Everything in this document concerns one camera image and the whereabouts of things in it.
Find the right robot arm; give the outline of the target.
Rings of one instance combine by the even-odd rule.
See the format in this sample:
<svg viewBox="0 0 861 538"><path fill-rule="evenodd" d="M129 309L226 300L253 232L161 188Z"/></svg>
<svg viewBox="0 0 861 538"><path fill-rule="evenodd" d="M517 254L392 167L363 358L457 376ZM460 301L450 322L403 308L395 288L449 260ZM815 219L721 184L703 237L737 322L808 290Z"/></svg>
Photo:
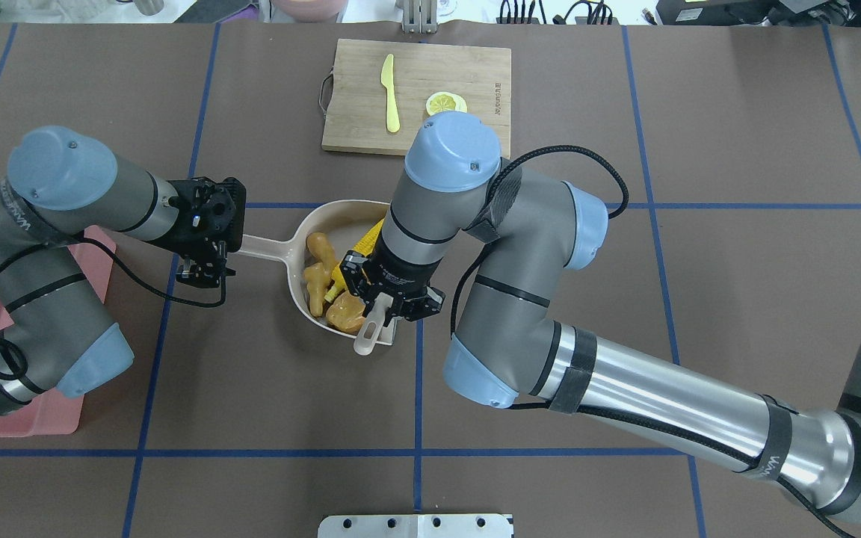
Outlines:
<svg viewBox="0 0 861 538"><path fill-rule="evenodd" d="M502 157L472 114L434 114L418 129L371 254L349 253L349 291L382 321L424 319L458 232L484 243L451 331L443 375L469 401L592 415L742 477L779 484L839 536L861 524L861 347L833 411L798 411L769 395L656 359L550 319L564 270L591 263L615 212L580 188Z"/></svg>

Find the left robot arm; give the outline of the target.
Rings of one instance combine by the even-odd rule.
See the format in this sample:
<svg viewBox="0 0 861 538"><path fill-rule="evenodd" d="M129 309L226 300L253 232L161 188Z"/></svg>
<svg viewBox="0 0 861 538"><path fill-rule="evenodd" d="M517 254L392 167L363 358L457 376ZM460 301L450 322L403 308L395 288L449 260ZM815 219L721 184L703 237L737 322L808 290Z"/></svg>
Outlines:
<svg viewBox="0 0 861 538"><path fill-rule="evenodd" d="M233 177L167 181L106 144L42 126L11 150L0 181L0 418L57 389L78 398L134 352L70 249L89 227L177 255L175 279L226 300L247 191Z"/></svg>

